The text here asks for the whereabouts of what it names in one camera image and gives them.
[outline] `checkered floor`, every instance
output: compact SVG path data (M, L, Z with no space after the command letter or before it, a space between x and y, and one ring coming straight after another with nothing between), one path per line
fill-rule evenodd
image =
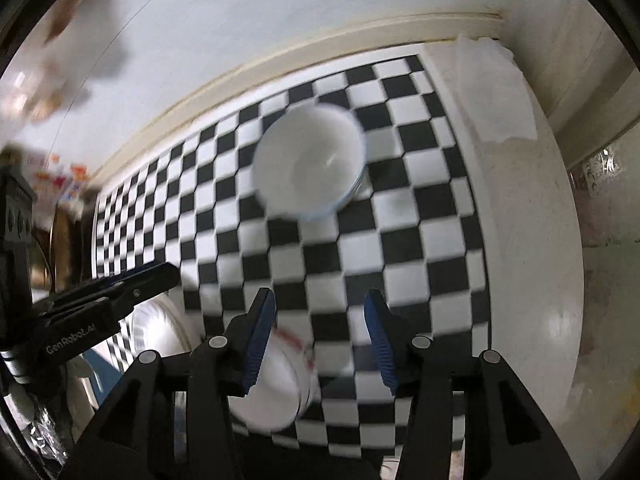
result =
M186 310L202 313L207 335L270 286L278 324L314 341L321 399L272 435L283 446L343 456L401 446L410 402L394 400L376 368L362 310L370 288L441 348L469 355L488 347L482 234L461 153L419 56L389 55L381 50L376 62L246 106L98 199L97 275L153 259L174 263ZM321 221L267 218L252 182L255 147L287 109L309 102L346 108L360 121L366 179L347 207ZM121 368L133 359L128 330L110 343ZM460 397L455 414L459 447Z

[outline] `white bowl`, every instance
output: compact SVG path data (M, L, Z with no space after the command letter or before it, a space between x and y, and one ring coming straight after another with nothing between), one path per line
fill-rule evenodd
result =
M343 108L302 105L275 121L258 143L254 183L270 216L320 218L360 185L366 155L360 123Z

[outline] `white wall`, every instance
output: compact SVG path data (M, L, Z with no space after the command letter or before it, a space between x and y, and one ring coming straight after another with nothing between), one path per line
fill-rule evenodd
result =
M87 0L64 33L72 78L81 86L76 100L16 139L95 170L133 131L198 86L295 41L392 16L501 11L514 1ZM13 134L0 128L0 142Z

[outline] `screw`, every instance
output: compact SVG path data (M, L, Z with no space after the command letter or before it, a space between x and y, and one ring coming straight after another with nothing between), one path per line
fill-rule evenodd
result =
M496 352L495 350L487 350L484 354L482 354L482 358L493 365L499 363L501 359L500 354L498 354L498 352Z
M223 335L217 335L209 339L209 346L211 348L224 348L227 342L226 337Z
M143 365L148 365L156 360L156 353L153 350L145 350L138 356Z

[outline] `baseboard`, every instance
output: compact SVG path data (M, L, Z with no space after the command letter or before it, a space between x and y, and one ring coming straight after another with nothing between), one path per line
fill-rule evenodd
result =
M91 185L102 187L151 147L188 128L202 114L274 78L337 57L397 44L452 40L459 34L470 38L500 38L503 23L497 14L403 16L344 28L245 63L201 86L133 133L95 172Z

